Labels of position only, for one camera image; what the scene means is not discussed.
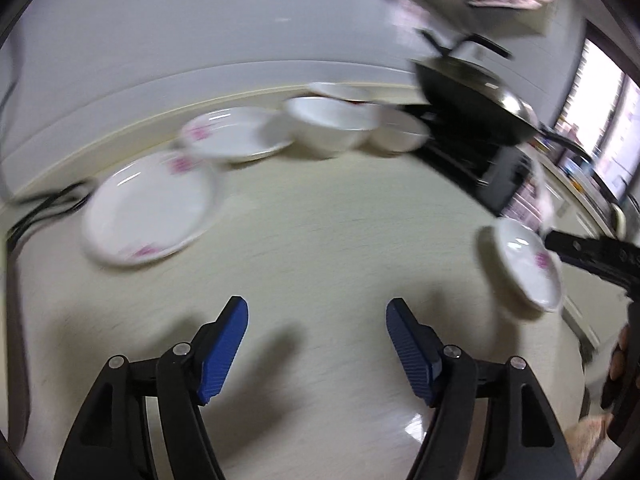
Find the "large floral plate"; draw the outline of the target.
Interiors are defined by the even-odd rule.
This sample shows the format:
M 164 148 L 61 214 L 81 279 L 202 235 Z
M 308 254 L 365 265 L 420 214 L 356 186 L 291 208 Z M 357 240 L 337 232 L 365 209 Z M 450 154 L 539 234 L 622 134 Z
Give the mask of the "large floral plate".
M 110 266 L 143 266 L 180 252 L 213 224 L 224 173 L 178 150 L 142 156 L 108 177 L 85 208 L 82 244 Z

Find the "small white bowl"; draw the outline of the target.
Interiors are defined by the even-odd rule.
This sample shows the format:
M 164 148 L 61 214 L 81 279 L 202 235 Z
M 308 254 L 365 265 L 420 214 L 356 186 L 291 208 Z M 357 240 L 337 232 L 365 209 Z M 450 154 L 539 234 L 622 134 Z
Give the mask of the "small white bowl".
M 390 155 L 412 152 L 431 139 L 431 131 L 418 118 L 388 105 L 375 105 L 378 125 L 371 132 L 369 143 L 378 151 Z

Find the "large white bowl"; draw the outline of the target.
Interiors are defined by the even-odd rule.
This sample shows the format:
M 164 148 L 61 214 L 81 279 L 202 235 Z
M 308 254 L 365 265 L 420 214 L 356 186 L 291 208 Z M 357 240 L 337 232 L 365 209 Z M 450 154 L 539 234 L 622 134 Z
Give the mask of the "large white bowl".
M 374 108 L 323 96 L 286 100 L 282 110 L 295 141 L 319 158 L 358 148 L 380 125 Z

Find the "red banded bowl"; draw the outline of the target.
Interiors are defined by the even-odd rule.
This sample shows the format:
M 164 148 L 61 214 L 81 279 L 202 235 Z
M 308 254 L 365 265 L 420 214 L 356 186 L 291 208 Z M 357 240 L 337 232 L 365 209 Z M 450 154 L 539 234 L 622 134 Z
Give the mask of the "red banded bowl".
M 342 82 L 315 81 L 306 85 L 306 89 L 314 96 L 343 101 L 352 104 L 372 103 L 371 93 Z

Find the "kitchen window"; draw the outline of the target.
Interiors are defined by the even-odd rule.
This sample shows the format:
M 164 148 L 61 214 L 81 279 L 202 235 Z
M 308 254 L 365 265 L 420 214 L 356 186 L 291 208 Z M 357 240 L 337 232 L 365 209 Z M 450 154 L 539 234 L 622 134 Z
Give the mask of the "kitchen window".
M 619 202 L 639 182 L 639 64 L 591 23 L 553 129 L 590 157 L 560 151 L 553 161 L 566 174 L 582 170 Z

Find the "black gas stove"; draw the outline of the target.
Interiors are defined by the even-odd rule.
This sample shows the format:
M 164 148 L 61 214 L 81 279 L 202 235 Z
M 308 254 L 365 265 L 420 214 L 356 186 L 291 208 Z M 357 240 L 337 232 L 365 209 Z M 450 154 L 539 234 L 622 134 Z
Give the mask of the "black gas stove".
M 401 104 L 398 110 L 416 118 L 430 138 L 411 152 L 454 182 L 494 216 L 506 212 L 515 195 L 533 174 L 533 162 L 516 146 L 464 140 L 456 129 L 445 127 L 430 104 Z

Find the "black wok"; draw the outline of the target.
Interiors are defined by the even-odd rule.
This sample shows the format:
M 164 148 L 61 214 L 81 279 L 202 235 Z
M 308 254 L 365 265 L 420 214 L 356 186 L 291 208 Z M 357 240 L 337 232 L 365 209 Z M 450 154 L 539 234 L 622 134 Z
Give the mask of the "black wok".
M 426 99 L 424 104 L 434 107 L 436 118 L 445 127 L 456 129 L 464 140 L 479 141 L 484 136 L 489 142 L 517 148 L 540 136 L 590 161 L 578 144 L 540 122 L 533 107 L 497 75 L 454 55 L 464 44 L 477 44 L 503 58 L 510 58 L 511 52 L 477 34 L 462 37 L 451 47 L 440 44 L 425 29 L 419 34 L 437 54 L 413 63 L 416 82 Z

